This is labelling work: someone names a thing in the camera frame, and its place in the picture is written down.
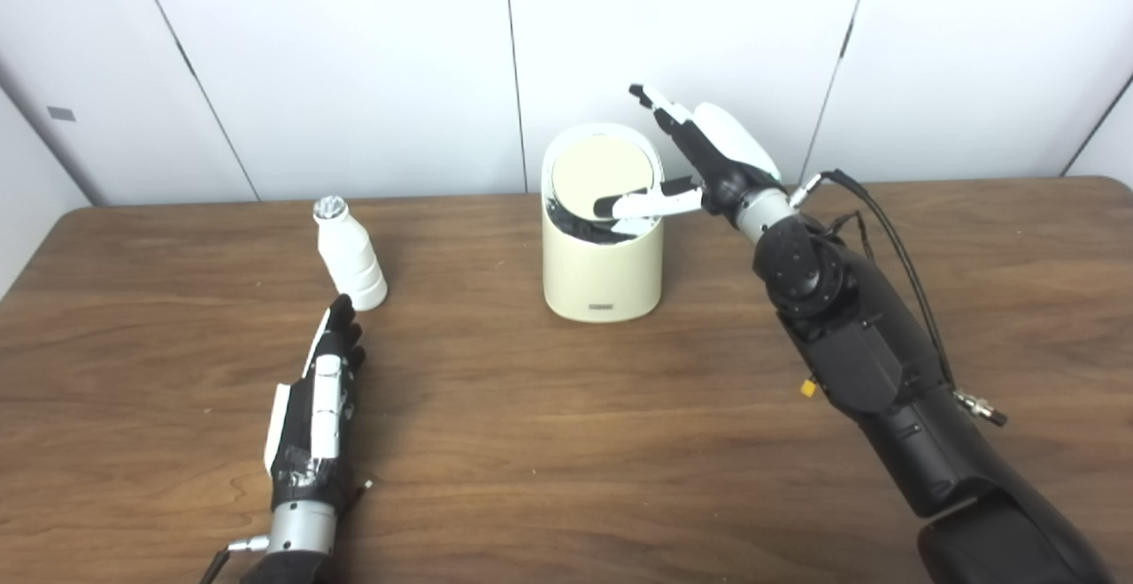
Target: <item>robotic hand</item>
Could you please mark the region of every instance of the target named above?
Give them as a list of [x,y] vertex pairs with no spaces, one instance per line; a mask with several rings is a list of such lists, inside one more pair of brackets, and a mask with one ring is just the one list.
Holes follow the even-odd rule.
[[338,518],[365,488],[355,486],[346,448],[355,409],[355,372],[366,354],[361,328],[341,295],[323,314],[299,380],[275,389],[264,466],[272,479],[272,530],[231,542],[201,579],[210,584],[231,552],[266,551],[241,584],[334,584]]
[[[965,411],[1006,417],[961,392],[908,254],[884,212],[840,170],[789,198],[775,163],[731,115],[713,104],[689,112],[654,88],[630,87],[700,173],[655,191],[595,202],[623,219],[704,208],[756,246],[753,270],[777,318],[830,404],[861,428],[913,513],[935,517],[919,536],[937,584],[1108,584],[1088,540],[988,445]],[[825,179],[878,215],[922,302],[922,329],[871,259],[846,249],[799,208]]]

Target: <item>small label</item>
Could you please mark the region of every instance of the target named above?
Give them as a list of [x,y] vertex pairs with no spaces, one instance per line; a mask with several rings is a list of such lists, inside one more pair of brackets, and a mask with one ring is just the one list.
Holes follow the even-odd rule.
[[75,121],[75,112],[69,108],[49,107],[48,115],[51,116],[51,119]]

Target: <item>plastic bottle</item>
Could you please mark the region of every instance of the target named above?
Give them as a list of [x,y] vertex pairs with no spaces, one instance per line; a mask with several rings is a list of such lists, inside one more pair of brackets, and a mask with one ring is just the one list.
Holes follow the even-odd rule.
[[334,287],[349,294],[355,310],[373,310],[385,301],[389,286],[382,274],[369,232],[350,215],[350,206],[340,196],[315,202],[318,222],[318,254],[326,263]]

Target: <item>wooden table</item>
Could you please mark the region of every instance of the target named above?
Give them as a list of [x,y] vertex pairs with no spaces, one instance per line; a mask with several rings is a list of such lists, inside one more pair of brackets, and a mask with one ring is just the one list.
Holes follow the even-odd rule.
[[[957,378],[1012,416],[986,434],[1128,582],[1130,192],[872,191]],[[340,530],[346,581],[927,582],[922,522],[857,429],[800,396],[807,372],[742,237],[706,214],[668,221],[661,306],[571,323],[542,299],[537,205],[351,202],[391,291],[360,319],[355,457],[376,486]],[[810,206],[853,208],[833,186]],[[225,542],[267,530],[273,387],[298,374],[334,296],[309,211],[59,222],[0,303],[0,579],[195,583]]]

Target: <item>electrical wire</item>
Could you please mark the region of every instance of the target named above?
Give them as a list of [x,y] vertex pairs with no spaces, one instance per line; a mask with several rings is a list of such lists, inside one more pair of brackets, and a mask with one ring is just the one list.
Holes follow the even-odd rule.
[[[901,265],[905,269],[905,274],[909,276],[909,283],[913,288],[913,294],[917,296],[917,303],[920,305],[921,316],[925,319],[925,328],[928,330],[929,339],[932,341],[932,346],[936,347],[936,352],[940,357],[940,371],[944,373],[944,379],[951,384],[955,386],[955,381],[952,378],[952,365],[948,364],[948,356],[944,350],[944,341],[940,338],[940,330],[936,324],[936,316],[932,314],[932,307],[929,305],[928,297],[925,294],[925,287],[920,282],[920,277],[917,276],[917,268],[913,266],[912,257],[909,256],[909,252],[905,251],[905,246],[901,242],[901,236],[897,230],[889,222],[889,218],[886,217],[885,211],[881,210],[881,205],[875,201],[872,195],[864,186],[858,183],[857,179],[842,172],[842,170],[828,170],[821,172],[825,179],[829,179],[835,184],[842,186],[850,191],[851,194],[860,198],[866,205],[869,206],[870,212],[877,217],[880,221],[881,228],[885,234],[889,237],[889,243],[893,244],[893,248],[897,253],[897,259],[901,261]],[[861,222],[861,215],[859,214],[859,227],[864,232],[864,222]]]
[[201,584],[212,584],[213,579],[216,579],[216,576],[220,575],[220,569],[224,568],[224,564],[231,555],[232,553],[227,548],[216,551],[216,555],[213,556],[212,564],[208,565],[208,568],[205,569],[205,574],[201,577]]
[[861,234],[861,249],[866,253],[867,259],[874,261],[874,248],[869,245],[869,232],[866,231],[866,219],[861,215],[861,211],[854,210],[854,212],[838,217],[830,223],[826,234],[837,237],[838,232],[842,232],[842,226],[845,226],[846,221],[851,219],[858,219],[858,232]]

